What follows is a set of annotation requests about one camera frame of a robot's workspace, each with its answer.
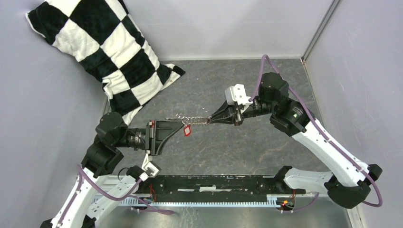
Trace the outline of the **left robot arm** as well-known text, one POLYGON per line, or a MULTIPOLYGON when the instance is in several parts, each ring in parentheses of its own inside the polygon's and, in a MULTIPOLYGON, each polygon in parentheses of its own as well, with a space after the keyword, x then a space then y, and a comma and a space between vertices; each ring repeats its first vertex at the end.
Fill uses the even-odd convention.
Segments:
POLYGON ((94 142, 77 166, 78 177, 66 202, 54 218, 43 221, 43 228, 97 228, 122 201, 133 193, 145 193, 149 178, 160 168, 152 161, 161 154, 166 142, 187 125, 181 120, 151 120, 145 128, 129 128, 117 112, 107 113, 96 127, 94 142), (120 147, 143 150, 141 166, 130 167, 127 174, 109 191, 101 186, 124 158, 120 147))

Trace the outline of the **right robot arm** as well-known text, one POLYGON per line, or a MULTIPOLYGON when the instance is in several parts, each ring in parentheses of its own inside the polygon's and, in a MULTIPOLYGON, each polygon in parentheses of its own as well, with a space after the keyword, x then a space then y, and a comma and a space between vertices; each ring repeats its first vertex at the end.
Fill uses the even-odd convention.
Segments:
POLYGON ((289 97, 289 84, 280 74, 264 73, 258 94, 246 95, 242 84, 225 90, 226 100, 208 119, 210 124, 239 126, 247 118, 268 114, 279 131, 308 148, 328 167, 327 172, 282 167, 275 175, 277 192, 305 190, 326 194, 334 203, 352 209, 364 203, 382 174, 377 164, 367 164, 340 145, 303 104, 289 97))

